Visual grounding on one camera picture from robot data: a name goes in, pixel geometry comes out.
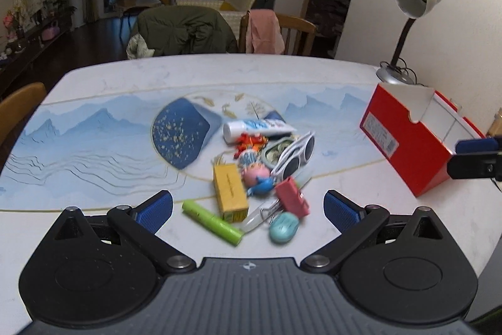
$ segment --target lamp base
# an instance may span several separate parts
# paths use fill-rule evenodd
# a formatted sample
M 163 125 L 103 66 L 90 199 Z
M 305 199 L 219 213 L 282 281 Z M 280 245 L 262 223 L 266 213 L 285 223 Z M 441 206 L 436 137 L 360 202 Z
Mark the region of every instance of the lamp base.
M 392 66 L 380 67 L 376 71 L 376 75 L 380 80 L 390 84 L 415 84 L 411 77 L 399 70 L 392 68 Z

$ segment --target pink jacket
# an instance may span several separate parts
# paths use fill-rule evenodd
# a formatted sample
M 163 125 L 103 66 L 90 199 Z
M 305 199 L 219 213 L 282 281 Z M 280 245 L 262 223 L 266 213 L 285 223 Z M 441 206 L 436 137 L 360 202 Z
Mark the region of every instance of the pink jacket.
M 250 10 L 246 53 L 281 55 L 283 52 L 284 40 L 275 12 L 270 9 Z

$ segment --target white sunglasses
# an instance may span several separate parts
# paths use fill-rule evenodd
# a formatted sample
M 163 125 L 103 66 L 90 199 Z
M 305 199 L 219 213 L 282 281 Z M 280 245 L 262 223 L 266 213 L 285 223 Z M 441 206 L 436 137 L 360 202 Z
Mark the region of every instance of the white sunglasses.
M 313 131 L 306 133 L 283 151 L 277 165 L 270 172 L 276 183 L 290 177 L 300 166 L 309 162 L 314 151 L 314 135 Z

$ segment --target yellow box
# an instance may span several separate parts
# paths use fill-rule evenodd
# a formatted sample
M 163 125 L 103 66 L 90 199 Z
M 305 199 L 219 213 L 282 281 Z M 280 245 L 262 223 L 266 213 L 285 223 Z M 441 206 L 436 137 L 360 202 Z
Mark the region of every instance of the yellow box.
M 213 182 L 222 219 L 228 223 L 235 223 L 248 217 L 248 198 L 237 165 L 215 165 Z

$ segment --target chair backrest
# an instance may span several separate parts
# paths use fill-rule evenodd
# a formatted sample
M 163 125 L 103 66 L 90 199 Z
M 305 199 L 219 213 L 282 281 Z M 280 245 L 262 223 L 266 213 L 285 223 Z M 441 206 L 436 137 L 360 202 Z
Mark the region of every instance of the chair backrest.
M 13 92 L 0 102 L 0 145 L 16 124 L 36 108 L 46 95 L 42 83 L 32 83 Z
M 287 30 L 286 41 L 284 43 L 284 54 L 287 55 L 290 49 L 291 30 L 296 30 L 298 33 L 293 47 L 292 56 L 309 56 L 314 43 L 315 32 L 317 29 L 316 26 L 313 23 L 297 16 L 282 15 L 280 13 L 276 13 L 275 15 L 279 21 L 281 32 L 283 30 Z M 246 14 L 240 21 L 239 53 L 246 53 L 246 33 L 248 31 L 248 23 L 249 14 Z

